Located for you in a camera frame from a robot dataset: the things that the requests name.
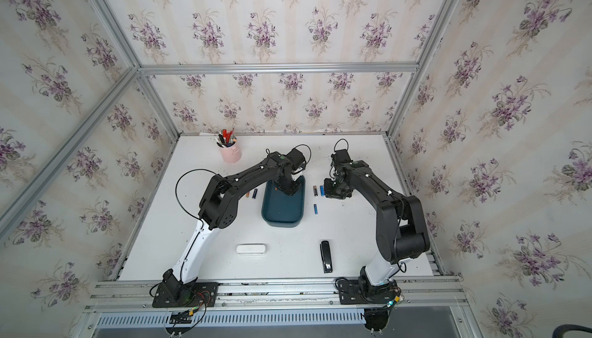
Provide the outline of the teal plastic storage box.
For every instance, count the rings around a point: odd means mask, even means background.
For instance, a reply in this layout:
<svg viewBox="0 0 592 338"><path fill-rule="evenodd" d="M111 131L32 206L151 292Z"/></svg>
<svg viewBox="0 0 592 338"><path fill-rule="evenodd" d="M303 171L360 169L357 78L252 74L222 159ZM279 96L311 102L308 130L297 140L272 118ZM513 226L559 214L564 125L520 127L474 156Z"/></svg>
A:
<svg viewBox="0 0 592 338"><path fill-rule="evenodd" d="M293 228L302 221L305 209L305 177L299 176L296 183L298 190L291 196L280 191L273 181L266 183L261 216L268 225Z"/></svg>

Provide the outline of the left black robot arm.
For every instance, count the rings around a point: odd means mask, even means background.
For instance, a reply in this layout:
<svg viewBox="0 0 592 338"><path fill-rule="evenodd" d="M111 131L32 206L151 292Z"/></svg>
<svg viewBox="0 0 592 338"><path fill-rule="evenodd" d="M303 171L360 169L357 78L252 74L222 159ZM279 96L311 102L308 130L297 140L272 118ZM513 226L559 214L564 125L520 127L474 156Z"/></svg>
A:
<svg viewBox="0 0 592 338"><path fill-rule="evenodd" d="M195 281L217 234L235 221L240 199L268 181L281 193L293 196L302 187L293 176L304 171L307 164L303 153L293 148L287 154L268 153L259 163L234 175L214 174L199 202L196 228L180 259L163 278L173 276L182 286Z"/></svg>

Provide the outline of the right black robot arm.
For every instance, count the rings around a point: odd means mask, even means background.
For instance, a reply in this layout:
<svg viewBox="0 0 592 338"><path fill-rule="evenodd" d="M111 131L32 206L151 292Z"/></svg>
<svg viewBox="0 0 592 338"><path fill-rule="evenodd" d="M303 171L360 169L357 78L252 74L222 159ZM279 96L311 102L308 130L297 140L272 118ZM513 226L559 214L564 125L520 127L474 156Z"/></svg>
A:
<svg viewBox="0 0 592 338"><path fill-rule="evenodd" d="M345 200L359 192L376 211L378 254L364 267L362 277L379 287L395 275L399 265L430 250L430 235L422 204L390 188L360 161L333 162L333 177L325 180L325 196Z"/></svg>

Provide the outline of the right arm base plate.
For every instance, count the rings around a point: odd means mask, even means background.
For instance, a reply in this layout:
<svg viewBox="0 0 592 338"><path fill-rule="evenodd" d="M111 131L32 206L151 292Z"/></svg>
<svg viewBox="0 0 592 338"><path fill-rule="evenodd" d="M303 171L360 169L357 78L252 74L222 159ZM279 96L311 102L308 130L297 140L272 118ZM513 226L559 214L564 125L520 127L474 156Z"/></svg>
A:
<svg viewBox="0 0 592 338"><path fill-rule="evenodd" d="M402 300L402 291L395 281L373 286L362 277L339 277L335 279L334 286L342 305L376 304L391 307Z"/></svg>

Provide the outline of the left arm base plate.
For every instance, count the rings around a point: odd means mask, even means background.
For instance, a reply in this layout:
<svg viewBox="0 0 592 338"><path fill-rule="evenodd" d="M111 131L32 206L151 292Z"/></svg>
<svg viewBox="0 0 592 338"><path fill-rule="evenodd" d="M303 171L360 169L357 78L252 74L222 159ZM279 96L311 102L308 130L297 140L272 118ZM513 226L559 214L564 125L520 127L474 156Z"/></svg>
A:
<svg viewBox="0 0 592 338"><path fill-rule="evenodd" d="M198 307L204 304L213 307L220 284L191 282L188 285L172 285L166 287L164 282L158 284L154 293L153 308Z"/></svg>

